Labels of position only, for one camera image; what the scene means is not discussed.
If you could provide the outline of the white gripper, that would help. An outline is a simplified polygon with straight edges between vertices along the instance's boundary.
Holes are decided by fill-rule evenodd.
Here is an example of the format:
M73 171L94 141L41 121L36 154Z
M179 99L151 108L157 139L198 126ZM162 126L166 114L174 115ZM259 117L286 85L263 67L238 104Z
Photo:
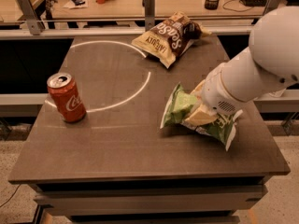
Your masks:
M238 101L228 92L221 78L221 71L225 63L213 69L192 91L192 95L201 94L203 102L185 121L194 126L205 125L217 119L218 113L232 115L241 110L244 102Z

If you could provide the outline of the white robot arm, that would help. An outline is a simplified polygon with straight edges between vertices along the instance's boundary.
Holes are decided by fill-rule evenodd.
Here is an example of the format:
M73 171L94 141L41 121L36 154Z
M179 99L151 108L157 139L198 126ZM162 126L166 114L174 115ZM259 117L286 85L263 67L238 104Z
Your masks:
M219 64L192 91L199 102L185 121L194 126L208 124L298 80L299 7L281 7L257 21L247 48Z

